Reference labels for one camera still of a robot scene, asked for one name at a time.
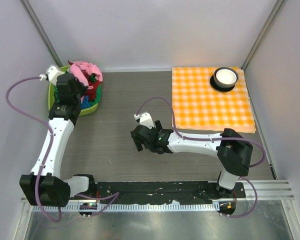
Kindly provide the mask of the green t shirt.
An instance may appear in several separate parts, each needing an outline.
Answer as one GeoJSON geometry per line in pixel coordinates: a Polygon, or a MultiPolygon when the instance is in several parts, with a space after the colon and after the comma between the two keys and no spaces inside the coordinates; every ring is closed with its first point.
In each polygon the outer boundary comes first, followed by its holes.
{"type": "Polygon", "coordinates": [[[87,97],[90,105],[95,105],[101,100],[102,96],[102,84],[98,85],[94,89],[89,89],[85,94],[85,99],[87,97]]]}

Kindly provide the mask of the lime green plastic basket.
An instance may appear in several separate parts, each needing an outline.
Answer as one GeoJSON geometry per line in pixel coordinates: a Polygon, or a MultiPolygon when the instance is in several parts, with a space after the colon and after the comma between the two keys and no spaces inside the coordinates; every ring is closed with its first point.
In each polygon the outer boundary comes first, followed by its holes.
{"type": "MultiPolygon", "coordinates": [[[[65,65],[65,66],[61,66],[59,67],[59,69],[63,72],[66,72],[68,70],[70,66],[69,65],[65,65]]],[[[53,104],[55,103],[55,86],[53,84],[50,84],[48,86],[48,97],[47,97],[47,102],[48,102],[48,110],[51,109],[51,107],[53,106],[53,104]]],[[[89,115],[92,114],[93,112],[95,112],[98,108],[98,103],[92,104],[91,107],[82,109],[79,116],[85,116],[85,115],[89,115]]]]}

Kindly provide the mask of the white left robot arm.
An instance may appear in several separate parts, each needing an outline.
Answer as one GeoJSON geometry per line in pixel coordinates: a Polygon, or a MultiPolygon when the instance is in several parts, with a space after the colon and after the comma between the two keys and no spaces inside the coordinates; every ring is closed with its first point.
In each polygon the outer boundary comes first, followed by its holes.
{"type": "Polygon", "coordinates": [[[71,73],[59,75],[55,85],[58,102],[49,110],[44,144],[30,174],[23,174],[19,185],[30,205],[62,208],[70,198],[90,190],[93,176],[60,178],[66,145],[81,113],[81,97],[87,87],[71,73]]]}

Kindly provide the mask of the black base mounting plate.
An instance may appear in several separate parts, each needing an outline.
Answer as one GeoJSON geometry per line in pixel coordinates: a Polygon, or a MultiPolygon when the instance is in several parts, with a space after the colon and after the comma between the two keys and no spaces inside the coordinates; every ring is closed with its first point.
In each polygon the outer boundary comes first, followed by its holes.
{"type": "Polygon", "coordinates": [[[244,185],[237,182],[234,191],[219,192],[214,181],[129,181],[97,182],[90,185],[82,195],[104,198],[119,193],[114,204],[117,205],[163,205],[173,201],[181,205],[210,204],[219,199],[244,199],[244,185]]]}

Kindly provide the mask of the pink t shirt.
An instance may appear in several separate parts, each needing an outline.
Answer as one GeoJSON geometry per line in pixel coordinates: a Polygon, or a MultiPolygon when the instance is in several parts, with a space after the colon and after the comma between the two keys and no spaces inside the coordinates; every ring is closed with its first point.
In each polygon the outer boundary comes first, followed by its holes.
{"type": "Polygon", "coordinates": [[[89,86],[90,76],[94,76],[95,81],[103,82],[102,72],[96,65],[86,61],[68,61],[68,63],[70,65],[68,72],[73,74],[85,87],[89,86]]]}

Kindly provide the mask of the dark red t shirt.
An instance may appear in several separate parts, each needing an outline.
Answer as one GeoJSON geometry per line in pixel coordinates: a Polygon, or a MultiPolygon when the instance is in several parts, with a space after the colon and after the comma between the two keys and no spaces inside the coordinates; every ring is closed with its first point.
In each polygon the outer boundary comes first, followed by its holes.
{"type": "Polygon", "coordinates": [[[94,78],[93,75],[90,76],[88,80],[89,80],[88,81],[89,86],[86,86],[87,87],[87,91],[88,90],[93,90],[94,88],[96,88],[98,85],[100,85],[102,83],[102,82],[99,82],[99,81],[95,81],[95,78],[94,78]]]}

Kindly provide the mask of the blue t shirt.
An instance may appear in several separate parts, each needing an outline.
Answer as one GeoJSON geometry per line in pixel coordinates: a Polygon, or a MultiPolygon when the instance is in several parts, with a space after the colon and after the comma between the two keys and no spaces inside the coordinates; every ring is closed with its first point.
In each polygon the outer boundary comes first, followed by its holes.
{"type": "Polygon", "coordinates": [[[88,109],[91,107],[91,104],[89,102],[89,97],[88,96],[84,96],[82,99],[81,99],[81,105],[80,105],[80,109],[81,110],[84,110],[84,109],[88,109]]]}

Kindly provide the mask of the white bowl with dark rim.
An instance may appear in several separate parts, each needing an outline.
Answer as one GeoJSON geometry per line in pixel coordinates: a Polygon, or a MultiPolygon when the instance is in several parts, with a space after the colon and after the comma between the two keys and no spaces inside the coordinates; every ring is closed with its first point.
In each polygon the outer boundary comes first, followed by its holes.
{"type": "Polygon", "coordinates": [[[238,73],[229,67],[217,68],[210,77],[210,85],[219,92],[230,92],[239,80],[238,73]]]}

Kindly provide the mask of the orange checkered cloth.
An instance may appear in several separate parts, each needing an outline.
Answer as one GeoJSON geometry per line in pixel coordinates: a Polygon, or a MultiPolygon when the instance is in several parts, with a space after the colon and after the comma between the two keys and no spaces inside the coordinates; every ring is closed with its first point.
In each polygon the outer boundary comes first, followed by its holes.
{"type": "Polygon", "coordinates": [[[255,133],[256,124],[244,71],[234,67],[238,81],[233,90],[220,92],[210,84],[215,67],[174,67],[172,107],[175,125],[183,130],[255,133]]]}

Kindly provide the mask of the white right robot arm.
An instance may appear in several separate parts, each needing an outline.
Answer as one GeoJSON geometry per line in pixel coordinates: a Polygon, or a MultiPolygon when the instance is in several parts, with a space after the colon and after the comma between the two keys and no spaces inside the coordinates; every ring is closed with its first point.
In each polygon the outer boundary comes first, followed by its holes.
{"type": "Polygon", "coordinates": [[[223,166],[216,190],[223,197],[231,195],[237,180],[249,173],[253,146],[238,140],[242,136],[230,128],[215,134],[177,133],[172,129],[163,129],[157,120],[151,127],[139,124],[130,135],[139,152],[147,149],[159,155],[194,153],[216,157],[223,166]]]}

